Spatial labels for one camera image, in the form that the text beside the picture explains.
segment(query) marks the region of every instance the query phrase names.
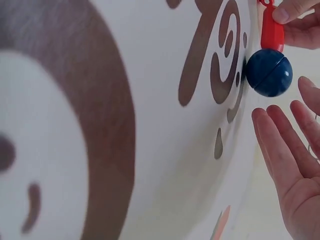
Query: brown circle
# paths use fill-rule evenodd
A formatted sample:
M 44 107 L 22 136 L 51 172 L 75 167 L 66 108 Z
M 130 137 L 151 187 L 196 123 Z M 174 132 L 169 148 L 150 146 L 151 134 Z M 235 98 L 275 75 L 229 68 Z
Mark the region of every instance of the brown circle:
M 7 171 L 14 163 L 16 151 L 14 144 L 4 134 L 0 134 L 0 173 Z
M 247 47 L 247 43 L 248 43 L 248 36 L 247 36 L 247 33 L 244 32 L 243 33 L 243 46 L 244 46 L 244 48 Z

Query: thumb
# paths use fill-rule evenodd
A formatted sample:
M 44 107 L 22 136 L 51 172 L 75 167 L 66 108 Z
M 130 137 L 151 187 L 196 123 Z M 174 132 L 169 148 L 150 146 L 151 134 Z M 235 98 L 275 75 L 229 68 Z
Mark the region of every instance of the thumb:
M 283 0 L 273 11 L 273 19 L 279 24 L 286 24 L 307 12 L 320 0 Z

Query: finger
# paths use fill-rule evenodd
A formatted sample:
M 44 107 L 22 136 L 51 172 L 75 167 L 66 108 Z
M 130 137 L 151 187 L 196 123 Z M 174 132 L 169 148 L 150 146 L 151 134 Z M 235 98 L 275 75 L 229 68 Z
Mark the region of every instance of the finger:
M 261 142 L 269 156 L 278 196 L 282 199 L 303 176 L 294 156 L 267 113 L 260 114 L 256 122 Z
M 311 112 L 298 100 L 290 105 L 293 116 L 314 154 L 320 159 L 320 125 Z
M 309 28 L 319 26 L 318 16 L 315 13 L 306 15 L 304 18 L 297 18 L 293 21 L 290 21 L 286 24 L 286 26 L 300 29 L 300 30 L 307 30 Z
M 311 156 L 280 107 L 271 105 L 266 111 L 278 128 L 282 139 L 289 147 L 303 177 L 319 177 L 320 165 L 317 160 Z
M 320 47 L 320 27 L 314 26 L 306 30 L 301 30 L 285 25 L 284 43 L 298 48 L 317 49 Z
M 271 168 L 271 165 L 270 165 L 270 159 L 269 159 L 269 156 L 266 152 L 266 149 L 261 141 L 261 137 L 259 135 L 259 130 L 258 130 L 258 125 L 257 125 L 257 119 L 258 117 L 261 115 L 261 114 L 264 114 L 265 110 L 263 110 L 262 108 L 256 108 L 255 110 L 253 110 L 252 112 L 252 121 L 253 121 L 253 126 L 254 126 L 254 132 L 255 132 L 255 136 L 256 136 L 256 139 L 258 141 L 258 144 L 260 146 L 260 149 L 261 149 L 261 152 L 262 152 L 262 155 L 263 155 L 263 158 L 264 158 L 264 162 L 265 162 L 265 165 L 266 165 L 266 168 L 268 169 L 268 172 L 271 176 L 271 178 L 273 177 L 273 173 L 272 173 L 272 168 Z
M 320 116 L 320 89 L 304 76 L 299 78 L 298 87 L 304 103 L 312 112 Z
M 307 12 L 319 0 L 283 0 L 273 11 L 273 19 L 279 24 L 286 24 Z

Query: fingernail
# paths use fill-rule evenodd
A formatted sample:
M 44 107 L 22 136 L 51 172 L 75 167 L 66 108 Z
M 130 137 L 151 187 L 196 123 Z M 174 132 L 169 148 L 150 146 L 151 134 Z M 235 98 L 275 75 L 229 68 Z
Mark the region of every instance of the fingernail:
M 289 14 L 282 7 L 276 8 L 272 13 L 273 20 L 275 20 L 279 24 L 287 23 L 289 19 Z
M 301 76 L 299 80 L 302 82 L 303 86 L 307 86 L 309 88 L 316 88 L 316 85 L 305 76 Z

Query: magnetic ball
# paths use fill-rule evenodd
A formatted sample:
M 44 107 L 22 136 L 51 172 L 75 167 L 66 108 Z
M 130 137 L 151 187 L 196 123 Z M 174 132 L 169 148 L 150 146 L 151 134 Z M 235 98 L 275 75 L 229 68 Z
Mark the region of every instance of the magnetic ball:
M 265 97 L 283 94 L 293 78 L 289 60 L 272 49 L 261 49 L 253 54 L 247 62 L 245 74 L 249 85 Z

